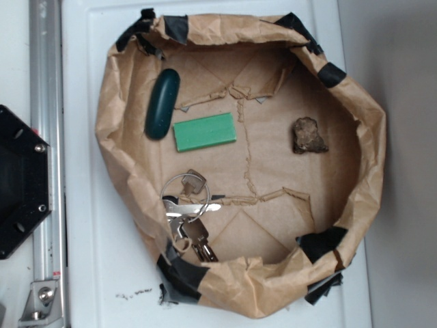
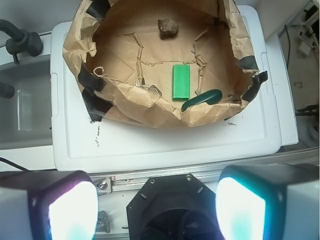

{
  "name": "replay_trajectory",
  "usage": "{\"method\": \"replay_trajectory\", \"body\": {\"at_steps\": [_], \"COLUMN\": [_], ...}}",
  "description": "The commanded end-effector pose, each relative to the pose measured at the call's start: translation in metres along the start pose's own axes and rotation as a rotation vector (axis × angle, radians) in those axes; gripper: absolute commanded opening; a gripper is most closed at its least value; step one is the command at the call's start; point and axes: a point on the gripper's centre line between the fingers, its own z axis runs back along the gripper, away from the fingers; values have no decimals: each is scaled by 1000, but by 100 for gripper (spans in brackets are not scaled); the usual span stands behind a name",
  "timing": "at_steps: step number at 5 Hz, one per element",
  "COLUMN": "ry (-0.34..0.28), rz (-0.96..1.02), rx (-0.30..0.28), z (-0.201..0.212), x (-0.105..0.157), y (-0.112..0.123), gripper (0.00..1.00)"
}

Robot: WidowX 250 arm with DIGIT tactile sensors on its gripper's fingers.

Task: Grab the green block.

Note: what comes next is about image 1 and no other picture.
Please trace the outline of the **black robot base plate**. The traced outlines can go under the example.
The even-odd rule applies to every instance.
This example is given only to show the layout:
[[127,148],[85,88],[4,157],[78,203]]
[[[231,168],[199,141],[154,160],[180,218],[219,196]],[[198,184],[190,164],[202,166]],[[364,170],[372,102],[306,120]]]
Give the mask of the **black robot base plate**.
[[51,212],[50,146],[1,106],[1,259],[8,259]]

